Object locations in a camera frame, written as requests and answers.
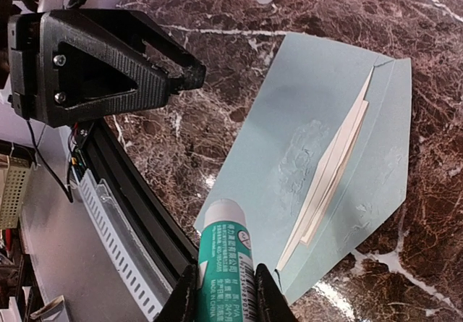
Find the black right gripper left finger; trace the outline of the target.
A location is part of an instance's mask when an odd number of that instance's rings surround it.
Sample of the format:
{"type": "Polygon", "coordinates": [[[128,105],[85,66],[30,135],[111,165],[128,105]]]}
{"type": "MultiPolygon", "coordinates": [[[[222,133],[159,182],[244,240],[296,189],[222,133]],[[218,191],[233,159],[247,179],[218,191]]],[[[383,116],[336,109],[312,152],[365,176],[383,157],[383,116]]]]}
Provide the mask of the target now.
{"type": "Polygon", "coordinates": [[[195,319],[197,265],[183,271],[155,322],[191,322],[195,319]]]}

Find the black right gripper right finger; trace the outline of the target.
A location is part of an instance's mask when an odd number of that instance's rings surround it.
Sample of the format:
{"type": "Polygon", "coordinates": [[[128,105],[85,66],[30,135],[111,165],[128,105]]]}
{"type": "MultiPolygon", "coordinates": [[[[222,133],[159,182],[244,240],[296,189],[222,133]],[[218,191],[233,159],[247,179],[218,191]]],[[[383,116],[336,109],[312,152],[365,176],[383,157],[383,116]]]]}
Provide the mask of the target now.
{"type": "Polygon", "coordinates": [[[260,322],[298,322],[270,271],[263,263],[255,271],[257,312],[260,322]]]}

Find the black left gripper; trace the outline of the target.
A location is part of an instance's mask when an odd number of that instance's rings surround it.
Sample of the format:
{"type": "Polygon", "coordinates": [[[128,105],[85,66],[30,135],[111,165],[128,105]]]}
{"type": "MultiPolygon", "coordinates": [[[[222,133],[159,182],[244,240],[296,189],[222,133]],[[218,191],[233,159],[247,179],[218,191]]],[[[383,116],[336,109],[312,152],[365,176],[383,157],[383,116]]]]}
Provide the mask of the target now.
{"type": "Polygon", "coordinates": [[[7,37],[9,102],[51,127],[164,107],[205,80],[205,65],[140,11],[17,14],[7,37]]]}

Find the white green glue stick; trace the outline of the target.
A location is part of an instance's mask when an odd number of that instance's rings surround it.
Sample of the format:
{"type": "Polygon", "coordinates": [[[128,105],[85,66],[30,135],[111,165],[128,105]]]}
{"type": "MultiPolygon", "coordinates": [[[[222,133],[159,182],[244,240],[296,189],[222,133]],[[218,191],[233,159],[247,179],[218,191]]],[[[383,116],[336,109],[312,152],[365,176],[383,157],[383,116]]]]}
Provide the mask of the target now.
{"type": "Polygon", "coordinates": [[[197,268],[196,321],[258,319],[250,235],[233,200],[205,212],[197,268]]]}

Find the spare gray paper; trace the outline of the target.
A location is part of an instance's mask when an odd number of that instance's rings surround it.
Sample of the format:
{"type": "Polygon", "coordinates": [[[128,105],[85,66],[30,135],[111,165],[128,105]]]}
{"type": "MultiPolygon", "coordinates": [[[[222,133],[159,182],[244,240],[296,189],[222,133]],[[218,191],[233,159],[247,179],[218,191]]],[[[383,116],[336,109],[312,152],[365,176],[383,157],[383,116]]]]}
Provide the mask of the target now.
{"type": "Polygon", "coordinates": [[[299,216],[276,265],[277,271],[284,269],[299,244],[310,244],[326,214],[357,142],[369,105],[365,95],[372,76],[373,71],[370,71],[351,109],[318,162],[299,216]]]}

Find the light blue paper envelope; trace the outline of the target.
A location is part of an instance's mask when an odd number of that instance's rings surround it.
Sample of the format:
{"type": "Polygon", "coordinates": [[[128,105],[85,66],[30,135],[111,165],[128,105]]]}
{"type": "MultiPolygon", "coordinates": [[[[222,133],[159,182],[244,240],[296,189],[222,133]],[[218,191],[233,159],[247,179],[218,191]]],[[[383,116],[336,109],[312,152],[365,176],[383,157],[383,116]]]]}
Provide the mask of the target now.
{"type": "Polygon", "coordinates": [[[412,62],[302,33],[283,39],[205,205],[245,213],[255,263],[275,271],[334,135],[358,96],[368,106],[309,245],[279,280],[295,302],[364,242],[407,194],[412,62]]]}

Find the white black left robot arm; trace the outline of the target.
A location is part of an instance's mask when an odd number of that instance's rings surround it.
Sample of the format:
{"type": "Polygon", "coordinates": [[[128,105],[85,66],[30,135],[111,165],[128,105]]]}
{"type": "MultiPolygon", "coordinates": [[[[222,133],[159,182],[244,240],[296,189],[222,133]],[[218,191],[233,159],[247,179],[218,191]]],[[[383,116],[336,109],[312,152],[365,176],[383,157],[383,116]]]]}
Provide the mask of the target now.
{"type": "Polygon", "coordinates": [[[1,89],[50,127],[157,109],[201,88],[205,65],[140,11],[98,0],[1,0],[1,89]]]}

